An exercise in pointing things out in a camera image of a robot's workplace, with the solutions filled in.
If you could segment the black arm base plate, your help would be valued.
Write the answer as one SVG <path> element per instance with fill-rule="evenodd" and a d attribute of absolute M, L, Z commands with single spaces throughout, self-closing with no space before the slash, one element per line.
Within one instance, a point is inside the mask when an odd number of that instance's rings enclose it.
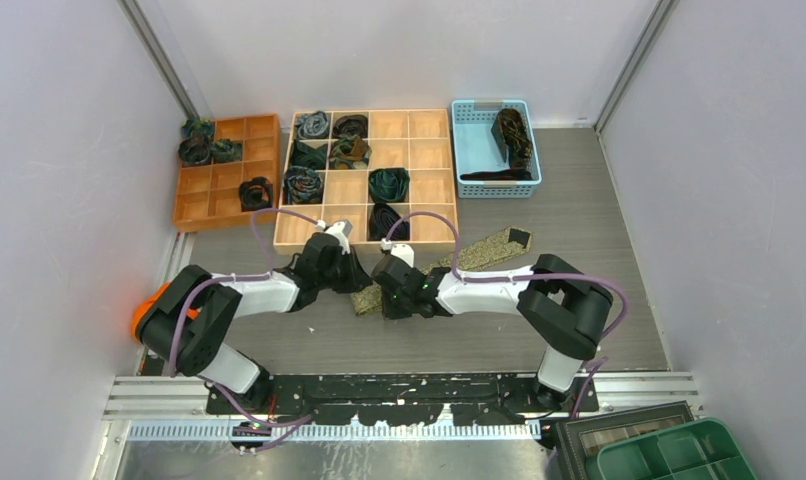
<path fill-rule="evenodd" d="M 454 426 L 519 425 L 599 408 L 594 386 L 580 376 L 557 409 L 543 401 L 532 373 L 444 373 L 371 375 L 277 375 L 261 402 L 243 407 L 253 415 L 287 420 L 306 415 L 316 425 L 427 426 L 447 410 Z"/>

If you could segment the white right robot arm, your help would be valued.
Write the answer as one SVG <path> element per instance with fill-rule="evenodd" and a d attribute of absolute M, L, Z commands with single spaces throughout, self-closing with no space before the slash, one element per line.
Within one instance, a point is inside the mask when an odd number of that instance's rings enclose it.
<path fill-rule="evenodd" d="M 575 375 L 595 357 L 610 331 L 606 324 L 614 300 L 624 296 L 614 283 L 583 274 L 553 254 L 503 272 L 436 267 L 424 273 L 413 259 L 410 246 L 394 244 L 371 274 L 392 317 L 498 313 L 524 318 L 546 343 L 533 387 L 537 403 L 550 411 L 571 400 Z"/>

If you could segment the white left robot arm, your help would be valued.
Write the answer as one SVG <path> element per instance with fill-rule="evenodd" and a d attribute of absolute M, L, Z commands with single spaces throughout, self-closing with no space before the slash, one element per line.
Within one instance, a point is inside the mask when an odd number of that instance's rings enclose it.
<path fill-rule="evenodd" d="M 248 413 L 264 409 L 271 397 L 269 372 L 228 346 L 234 319 L 262 313 L 293 313 L 320 292 L 357 293 L 371 280 L 349 242 L 352 225 L 337 221 L 318 229 L 285 267 L 266 278 L 220 276 L 198 265 L 184 267 L 150 305 L 133 315 L 133 337 L 184 376 L 200 376 L 231 393 Z"/>

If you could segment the green floral patterned tie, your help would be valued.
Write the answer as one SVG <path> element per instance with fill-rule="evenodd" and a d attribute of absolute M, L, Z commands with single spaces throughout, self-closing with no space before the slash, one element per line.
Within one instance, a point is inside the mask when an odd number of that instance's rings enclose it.
<path fill-rule="evenodd" d="M 533 234 L 530 231 L 507 227 L 462 248 L 458 266 L 462 270 L 483 271 L 526 254 L 530 250 L 532 238 Z M 381 311 L 382 291 L 376 284 L 352 294 L 350 298 L 357 316 Z"/>

